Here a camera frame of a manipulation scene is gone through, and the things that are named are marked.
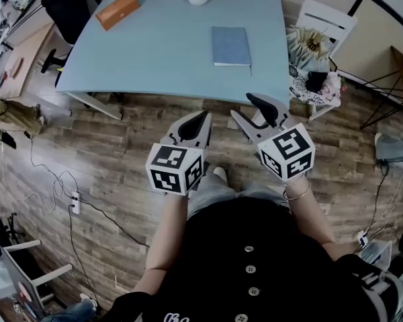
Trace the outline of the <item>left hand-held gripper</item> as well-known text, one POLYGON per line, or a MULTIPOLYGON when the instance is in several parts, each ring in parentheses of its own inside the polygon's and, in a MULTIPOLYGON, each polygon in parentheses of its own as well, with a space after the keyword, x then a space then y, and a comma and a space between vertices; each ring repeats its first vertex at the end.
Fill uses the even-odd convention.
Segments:
POLYGON ((152 145, 146 172, 152 189, 185 196, 206 173, 212 114, 190 113, 171 126, 171 134, 152 145))

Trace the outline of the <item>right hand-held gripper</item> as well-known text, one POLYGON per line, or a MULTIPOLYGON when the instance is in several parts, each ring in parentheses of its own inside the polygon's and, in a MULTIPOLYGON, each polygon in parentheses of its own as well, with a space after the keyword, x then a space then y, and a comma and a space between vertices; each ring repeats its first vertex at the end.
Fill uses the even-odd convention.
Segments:
POLYGON ((255 117, 265 121, 259 125, 237 110, 230 114, 244 135, 257 144, 261 164, 283 182, 309 171, 315 146, 304 125, 289 119, 289 110, 277 99, 258 93, 246 97, 259 111, 255 117))

